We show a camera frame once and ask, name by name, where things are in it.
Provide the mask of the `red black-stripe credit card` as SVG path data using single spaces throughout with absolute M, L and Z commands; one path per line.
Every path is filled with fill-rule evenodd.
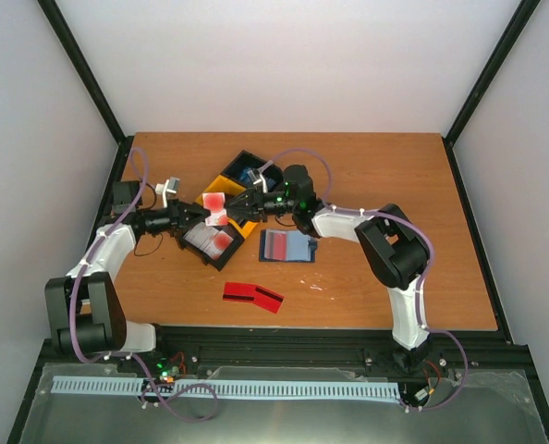
M 253 303 L 263 310 L 272 314 L 277 314 L 284 301 L 284 297 L 278 293 L 270 291 L 260 286 L 254 288 Z

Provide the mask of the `white red credit card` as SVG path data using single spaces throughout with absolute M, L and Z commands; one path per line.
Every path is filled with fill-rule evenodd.
M 287 232 L 268 230 L 265 234 L 264 257 L 274 261 L 287 259 Z

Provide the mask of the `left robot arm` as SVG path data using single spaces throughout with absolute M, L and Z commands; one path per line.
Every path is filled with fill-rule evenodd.
M 127 320 L 115 280 L 141 236 L 181 236 L 204 221 L 209 211 L 179 199 L 166 199 L 158 209 L 143 208 L 144 189 L 136 180 L 114 183 L 110 212 L 101 218 L 84 256 L 64 276 L 46 283 L 46 309 L 56 352 L 83 362 L 92 361 L 96 353 L 138 353 L 140 363 L 151 372 L 169 366 L 171 350 L 157 340 L 156 327 Z

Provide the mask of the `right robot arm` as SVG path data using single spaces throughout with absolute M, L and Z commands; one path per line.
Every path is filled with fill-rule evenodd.
M 423 286 L 433 248 L 399 206 L 354 210 L 328 203 L 316 194 L 304 165 L 287 167 L 283 183 L 273 191 L 267 189 L 260 169 L 253 169 L 250 178 L 248 189 L 226 201 L 227 214 L 252 222 L 290 215 L 306 235 L 358 243 L 389 295 L 395 366 L 404 373 L 418 369 L 430 352 Z

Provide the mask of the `blue leather card holder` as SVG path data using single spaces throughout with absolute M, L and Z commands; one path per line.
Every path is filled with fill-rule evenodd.
M 277 263 L 314 263 L 318 242 L 315 238 L 305 235 L 298 230 L 280 230 L 287 232 L 287 259 L 286 261 L 274 261 L 264 257 L 265 234 L 268 230 L 264 229 L 260 235 L 259 260 L 261 262 Z

